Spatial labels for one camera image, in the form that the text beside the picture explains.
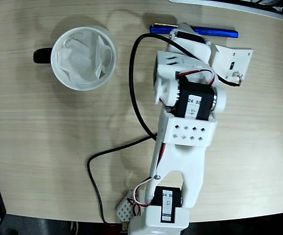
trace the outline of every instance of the wood grain surface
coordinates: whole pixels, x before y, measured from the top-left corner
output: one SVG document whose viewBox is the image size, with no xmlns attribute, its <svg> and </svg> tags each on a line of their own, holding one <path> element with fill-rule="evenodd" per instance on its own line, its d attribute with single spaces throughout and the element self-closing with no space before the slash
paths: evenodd
<svg viewBox="0 0 283 235">
<path fill-rule="evenodd" d="M 190 220 L 283 212 L 283 21 L 167 0 L 0 0 L 0 189 L 8 213 L 101 221 L 86 160 L 145 136 L 130 101 L 128 62 L 135 39 L 154 22 L 235 28 L 239 39 L 210 39 L 254 49 L 242 86 L 226 87 L 227 108 L 218 116 Z M 116 71 L 103 87 L 70 90 L 49 65 L 33 63 L 34 50 L 93 24 L 108 28 L 118 43 Z M 160 106 L 152 73 L 156 51 L 165 46 L 145 40 L 135 66 L 137 99 L 153 131 Z M 93 162 L 109 222 L 125 192 L 148 176 L 153 147 L 149 140 Z M 172 173 L 163 184 L 181 182 Z"/>
</svg>

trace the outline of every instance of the red wire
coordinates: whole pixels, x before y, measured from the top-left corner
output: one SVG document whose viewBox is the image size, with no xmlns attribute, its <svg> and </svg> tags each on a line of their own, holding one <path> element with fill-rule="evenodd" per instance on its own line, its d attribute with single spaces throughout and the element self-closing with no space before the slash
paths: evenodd
<svg viewBox="0 0 283 235">
<path fill-rule="evenodd" d="M 137 206 L 137 204 L 134 204 L 134 205 L 133 205 L 133 207 L 132 207 L 132 213 L 133 213 L 133 216 L 136 216 L 135 206 Z"/>
<path fill-rule="evenodd" d="M 160 149 L 160 153 L 159 153 L 158 162 L 157 162 L 157 166 L 158 166 L 158 164 L 159 164 L 159 162 L 160 162 L 160 160 L 161 160 L 161 158 L 162 158 L 162 155 L 163 155 L 164 150 L 165 150 L 165 143 L 162 143 L 161 149 Z"/>
<path fill-rule="evenodd" d="M 190 75 L 190 74 L 194 74 L 194 73 L 198 73 L 198 72 L 206 72 L 206 71 L 211 72 L 210 70 L 192 70 L 192 71 L 179 73 L 178 77 L 186 76 L 186 75 Z M 214 82 L 214 79 L 215 79 L 215 77 L 213 76 L 212 80 L 208 83 L 208 85 L 212 85 L 212 83 Z"/>
</svg>

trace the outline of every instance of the mug handle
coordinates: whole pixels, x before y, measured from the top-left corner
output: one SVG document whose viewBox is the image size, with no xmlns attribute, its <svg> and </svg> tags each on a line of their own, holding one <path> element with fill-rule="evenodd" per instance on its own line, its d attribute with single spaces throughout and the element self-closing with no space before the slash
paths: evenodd
<svg viewBox="0 0 283 235">
<path fill-rule="evenodd" d="M 50 64 L 52 48 L 41 48 L 34 51 L 33 61 L 36 64 Z"/>
</svg>

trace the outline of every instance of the blue pen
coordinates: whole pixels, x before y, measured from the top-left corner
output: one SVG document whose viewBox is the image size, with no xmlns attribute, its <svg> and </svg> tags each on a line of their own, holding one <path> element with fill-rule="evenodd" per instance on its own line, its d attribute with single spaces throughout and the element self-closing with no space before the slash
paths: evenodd
<svg viewBox="0 0 283 235">
<path fill-rule="evenodd" d="M 153 24 L 150 26 L 150 33 L 156 34 L 169 34 L 172 29 L 177 28 L 176 25 Z M 238 38 L 239 33 L 235 30 L 222 29 L 222 28 L 208 28 L 191 26 L 195 33 L 205 36 L 217 36 L 226 38 Z"/>
</svg>

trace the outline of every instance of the black floor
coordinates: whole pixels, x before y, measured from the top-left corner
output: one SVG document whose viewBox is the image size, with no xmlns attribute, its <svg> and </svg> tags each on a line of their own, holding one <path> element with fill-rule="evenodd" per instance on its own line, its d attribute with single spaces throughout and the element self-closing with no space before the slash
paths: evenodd
<svg viewBox="0 0 283 235">
<path fill-rule="evenodd" d="M 71 222 L 6 215 L 0 235 L 74 235 Z M 191 223 L 182 235 L 261 235 L 283 234 L 283 214 L 257 218 Z M 101 223 L 78 223 L 79 235 L 119 235 L 120 226 Z"/>
</svg>

